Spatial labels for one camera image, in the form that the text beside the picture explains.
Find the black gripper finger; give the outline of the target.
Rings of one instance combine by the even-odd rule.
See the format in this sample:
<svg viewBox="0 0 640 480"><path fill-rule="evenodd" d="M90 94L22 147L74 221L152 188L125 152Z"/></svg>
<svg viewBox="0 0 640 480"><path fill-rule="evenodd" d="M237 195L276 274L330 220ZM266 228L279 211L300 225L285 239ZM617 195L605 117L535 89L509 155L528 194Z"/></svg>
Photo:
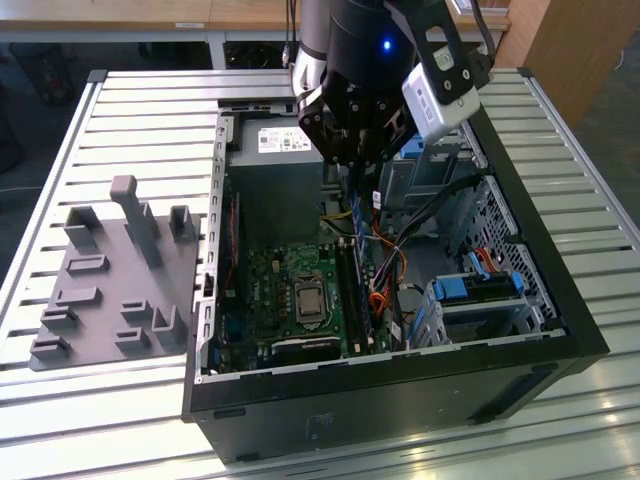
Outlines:
<svg viewBox="0 0 640 480"><path fill-rule="evenodd" d="M297 96L298 123L329 165L360 161L361 101L351 82L325 82Z"/></svg>
<svg viewBox="0 0 640 480"><path fill-rule="evenodd" d="M366 166L385 163L416 134L404 102L377 102L361 130L359 160Z"/></svg>

